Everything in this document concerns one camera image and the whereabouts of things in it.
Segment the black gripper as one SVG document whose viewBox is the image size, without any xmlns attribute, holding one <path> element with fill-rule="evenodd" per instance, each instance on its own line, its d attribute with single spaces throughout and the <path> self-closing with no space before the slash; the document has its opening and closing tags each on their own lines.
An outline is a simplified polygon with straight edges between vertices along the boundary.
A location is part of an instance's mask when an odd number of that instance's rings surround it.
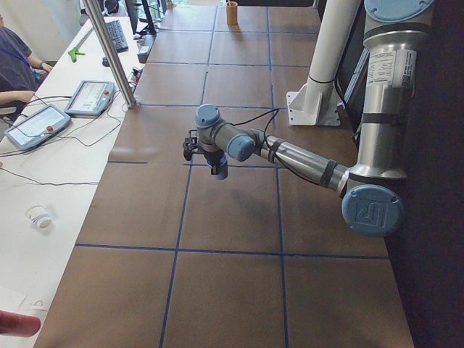
<svg viewBox="0 0 464 348">
<path fill-rule="evenodd" d="M 225 165 L 225 153 L 223 150 L 206 152 L 204 158 L 207 165 L 210 167 L 211 175 L 218 175 L 220 173 L 220 167 Z"/>
</svg>

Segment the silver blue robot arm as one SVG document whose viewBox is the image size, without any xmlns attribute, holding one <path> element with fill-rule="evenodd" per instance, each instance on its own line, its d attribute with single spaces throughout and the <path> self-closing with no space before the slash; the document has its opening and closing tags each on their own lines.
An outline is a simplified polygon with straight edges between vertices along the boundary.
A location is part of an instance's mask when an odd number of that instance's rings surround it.
<svg viewBox="0 0 464 348">
<path fill-rule="evenodd" d="M 407 177 L 401 152 L 416 58 L 430 33 L 433 1 L 328 1 L 307 81 L 286 97 L 289 123 L 339 125 L 336 73 L 360 10 L 365 12 L 360 64 L 367 75 L 353 166 L 331 159 L 332 146 L 317 139 L 311 140 L 316 148 L 311 152 L 266 130 L 240 129 L 212 104 L 196 111 L 196 127 L 183 142 L 185 159 L 202 155 L 210 172 L 224 179 L 229 160 L 243 162 L 257 155 L 335 191 L 346 224 L 358 233 L 385 237 L 398 230 L 405 219 L 399 193 Z"/>
</svg>

